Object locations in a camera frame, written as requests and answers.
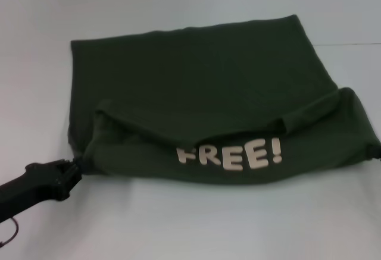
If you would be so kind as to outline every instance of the dark green cloth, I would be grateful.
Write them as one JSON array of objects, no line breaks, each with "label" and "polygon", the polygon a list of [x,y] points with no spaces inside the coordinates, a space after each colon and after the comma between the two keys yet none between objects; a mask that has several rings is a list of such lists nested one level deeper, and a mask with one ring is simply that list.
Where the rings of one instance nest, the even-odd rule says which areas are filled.
[{"label": "dark green cloth", "polygon": [[71,47],[69,140],[86,173],[266,183],[379,145],[295,15]]}]

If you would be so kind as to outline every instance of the white table surface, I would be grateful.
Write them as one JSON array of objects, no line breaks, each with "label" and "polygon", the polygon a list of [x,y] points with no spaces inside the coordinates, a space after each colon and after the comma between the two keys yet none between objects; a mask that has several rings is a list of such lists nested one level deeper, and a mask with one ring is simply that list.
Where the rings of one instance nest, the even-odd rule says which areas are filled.
[{"label": "white table surface", "polygon": [[[70,158],[72,39],[298,14],[381,133],[381,0],[0,0],[0,183]],[[17,216],[0,259],[381,259],[381,164],[268,186],[86,177]],[[13,233],[0,224],[0,241]]]}]

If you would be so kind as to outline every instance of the exclamation mark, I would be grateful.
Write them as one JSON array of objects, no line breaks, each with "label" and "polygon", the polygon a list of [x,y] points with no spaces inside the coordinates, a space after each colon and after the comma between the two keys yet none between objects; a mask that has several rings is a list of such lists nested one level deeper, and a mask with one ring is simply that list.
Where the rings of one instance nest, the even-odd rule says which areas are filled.
[{"label": "exclamation mark", "polygon": [[274,158],[273,161],[274,163],[280,163],[282,161],[282,156],[280,156],[280,142],[279,138],[273,138],[271,141],[273,145],[273,153],[274,153]]}]

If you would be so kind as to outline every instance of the folded fabric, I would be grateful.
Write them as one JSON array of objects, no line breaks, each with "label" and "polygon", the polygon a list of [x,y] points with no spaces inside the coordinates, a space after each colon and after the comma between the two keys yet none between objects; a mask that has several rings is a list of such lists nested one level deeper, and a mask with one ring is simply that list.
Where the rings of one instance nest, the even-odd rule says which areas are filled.
[{"label": "folded fabric", "polygon": [[69,141],[85,173],[267,183],[380,145],[295,15],[71,47]]}]

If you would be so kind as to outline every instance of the white letter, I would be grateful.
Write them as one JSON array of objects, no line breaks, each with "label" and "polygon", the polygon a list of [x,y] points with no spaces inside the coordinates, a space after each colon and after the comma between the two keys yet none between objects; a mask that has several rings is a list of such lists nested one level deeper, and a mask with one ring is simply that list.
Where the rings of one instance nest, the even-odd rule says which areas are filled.
[{"label": "white letter", "polygon": [[196,153],[196,149],[192,149],[192,153],[185,153],[185,151],[180,148],[176,148],[176,151],[177,151],[177,156],[179,156],[180,163],[185,164],[187,158],[191,160],[196,159],[196,155],[192,154],[192,153]]},{"label": "white letter", "polygon": [[242,153],[241,146],[224,147],[222,148],[222,161],[225,170],[229,171],[242,171],[243,167],[240,164],[233,164],[233,162],[242,162],[241,156],[233,156],[231,153]]},{"label": "white letter", "polygon": [[266,141],[264,139],[255,139],[245,144],[245,151],[248,156],[249,165],[252,169],[258,169],[268,166],[267,159],[258,160],[260,157],[264,157],[267,155],[265,149],[254,151],[254,148],[264,146]]},{"label": "white letter", "polygon": [[208,163],[208,159],[215,163],[216,165],[221,165],[221,161],[216,158],[217,148],[213,145],[202,145],[198,149],[198,154],[200,158],[200,163],[202,165],[206,165]]}]

